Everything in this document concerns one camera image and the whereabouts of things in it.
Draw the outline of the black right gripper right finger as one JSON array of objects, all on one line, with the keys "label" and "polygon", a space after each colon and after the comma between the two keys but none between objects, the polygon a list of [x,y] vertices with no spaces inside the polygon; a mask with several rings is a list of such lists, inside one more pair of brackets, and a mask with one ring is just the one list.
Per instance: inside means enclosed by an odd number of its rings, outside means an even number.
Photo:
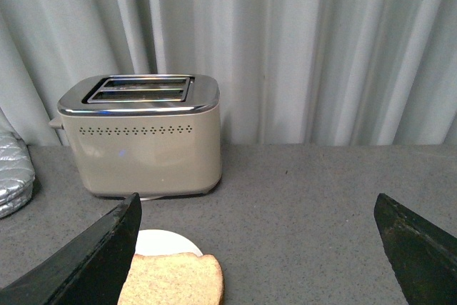
[{"label": "black right gripper right finger", "polygon": [[379,194],[373,210],[385,254],[409,304],[456,303],[456,237]]}]

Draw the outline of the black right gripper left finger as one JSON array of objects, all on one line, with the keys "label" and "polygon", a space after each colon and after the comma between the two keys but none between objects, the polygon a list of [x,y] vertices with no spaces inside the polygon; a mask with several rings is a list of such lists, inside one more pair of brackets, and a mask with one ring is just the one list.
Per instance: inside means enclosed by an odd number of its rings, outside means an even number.
[{"label": "black right gripper left finger", "polygon": [[141,223],[134,193],[1,290],[2,304],[117,304]]}]

